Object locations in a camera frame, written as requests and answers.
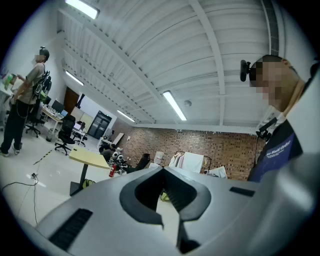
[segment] desk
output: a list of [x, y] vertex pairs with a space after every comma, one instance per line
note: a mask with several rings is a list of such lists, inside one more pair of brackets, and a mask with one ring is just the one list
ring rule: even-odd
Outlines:
[[112, 142], [111, 142], [111, 141], [106, 140], [106, 139], [103, 139], [103, 137], [101, 137], [101, 138], [99, 139], [99, 141], [98, 141], [98, 144], [96, 145], [96, 148], [97, 148], [97, 149], [99, 149], [99, 148], [100, 148], [100, 144], [101, 144], [101, 142], [105, 142], [105, 143], [107, 143], [107, 144], [109, 144], [109, 145], [111, 145], [111, 144], [112, 144]]
[[72, 197], [80, 190], [82, 190], [83, 183], [85, 182], [88, 166], [95, 166], [103, 169], [110, 169], [103, 155], [88, 151], [83, 147], [75, 146], [69, 154], [69, 158], [80, 163], [83, 163], [80, 183], [71, 181], [70, 183], [70, 196]]
[[42, 109], [42, 113], [44, 113], [46, 116], [50, 117], [51, 119], [53, 119], [55, 121], [54, 127], [53, 127], [53, 134], [55, 134], [56, 131], [56, 127], [58, 123], [62, 123], [62, 120], [60, 120], [59, 118], [53, 116], [51, 113], [49, 113], [46, 108]]
[[81, 135], [81, 139], [80, 139], [80, 141], [78, 143], [78, 145], [80, 145], [80, 143], [84, 141], [84, 137], [85, 137], [86, 134], [84, 132], [80, 131], [80, 130], [75, 129], [75, 128], [73, 128], [72, 131]]

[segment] white floor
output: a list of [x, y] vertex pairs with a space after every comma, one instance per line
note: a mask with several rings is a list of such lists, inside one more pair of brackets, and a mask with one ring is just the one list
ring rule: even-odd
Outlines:
[[[6, 198], [12, 213], [31, 225], [40, 222], [51, 210], [70, 198], [70, 182], [79, 182], [83, 164], [69, 159], [63, 150], [55, 151], [55, 143], [46, 141], [49, 128], [53, 127], [52, 122], [45, 126], [38, 125], [41, 135], [36, 138], [34, 133], [23, 133], [22, 149], [18, 155], [14, 155], [13, 149], [9, 150], [9, 157], [0, 155], [0, 185], [3, 188], [12, 182], [34, 184], [30, 179], [32, 173], [36, 173], [39, 183], [36, 186], [25, 186], [13, 184], [6, 187], [3, 195]], [[0, 132], [0, 143], [4, 133]], [[97, 151], [98, 140], [88, 136], [85, 142], [86, 149]], [[109, 179], [109, 171], [89, 166], [86, 178], [95, 182]], [[35, 212], [34, 212], [34, 190], [35, 190]], [[157, 212], [162, 215], [164, 223], [164, 234], [176, 244], [179, 215], [170, 202], [159, 201]]]

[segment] black cable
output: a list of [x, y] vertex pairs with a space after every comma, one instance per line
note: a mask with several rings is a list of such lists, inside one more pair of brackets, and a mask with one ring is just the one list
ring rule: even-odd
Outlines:
[[9, 183], [9, 184], [5, 185], [5, 186], [1, 189], [1, 193], [3, 192], [3, 190], [4, 190], [6, 187], [8, 187], [8, 186], [10, 186], [10, 185], [12, 185], [12, 184], [22, 184], [22, 185], [30, 186], [30, 187], [34, 186], [34, 198], [33, 198], [33, 202], [34, 202], [34, 217], [35, 217], [35, 223], [38, 225], [38, 222], [37, 222], [37, 214], [36, 214], [36, 185], [38, 184], [39, 179], [38, 179], [37, 175], [34, 174], [34, 173], [32, 173], [31, 176], [34, 177], [34, 178], [36, 178], [36, 183], [35, 183], [35, 184], [25, 184], [25, 183], [22, 183], [22, 182], [17, 182], [17, 181], [15, 181], [15, 182], [12, 182], [12, 183]]
[[38, 177], [35, 175], [36, 177], [36, 184], [34, 184], [34, 197], [33, 197], [33, 203], [34, 203], [34, 218], [35, 218], [35, 223], [38, 225], [38, 222], [37, 222], [37, 214], [36, 214], [36, 185], [38, 184], [39, 182], [39, 179]]
[[255, 150], [254, 150], [254, 160], [253, 160], [253, 168], [256, 167], [256, 154], [257, 154], [257, 144], [258, 144], [259, 136], [256, 137], [255, 141]]

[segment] man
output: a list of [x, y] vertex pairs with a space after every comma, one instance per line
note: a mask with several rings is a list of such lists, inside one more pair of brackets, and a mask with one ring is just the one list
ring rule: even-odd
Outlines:
[[109, 150], [109, 149], [112, 149], [112, 148], [116, 148], [116, 145], [115, 144], [107, 144], [107, 143], [105, 143], [105, 144], [103, 144], [100, 148], [99, 148], [99, 152], [100, 153], [102, 153], [103, 151], [105, 151], [105, 150]]
[[[318, 63], [312, 66], [311, 76], [318, 67]], [[299, 101], [310, 82], [305, 83], [288, 60], [273, 55], [265, 55], [255, 62], [249, 71], [249, 78], [250, 86], [256, 87], [257, 93], [263, 93], [263, 98], [268, 99], [269, 105], [284, 117]], [[264, 146], [248, 181], [259, 182], [266, 172], [280, 169], [302, 152], [298, 138], [286, 120], [274, 130]]]
[[105, 161], [108, 162], [115, 151], [116, 149], [114, 147], [110, 147], [109, 149], [102, 151], [100, 155], [103, 155]]
[[23, 80], [23, 83], [11, 99], [12, 107], [6, 121], [4, 138], [1, 145], [1, 155], [4, 157], [9, 156], [8, 150], [10, 149], [13, 139], [14, 154], [17, 155], [20, 152], [20, 143], [25, 122], [28, 114], [33, 108], [33, 105], [36, 103], [33, 86], [36, 85], [44, 75], [45, 62], [48, 60], [50, 55], [47, 49], [42, 49], [40, 54], [41, 55], [35, 56], [36, 64], [26, 78], [24, 79], [22, 76], [19, 76], [19, 78]]

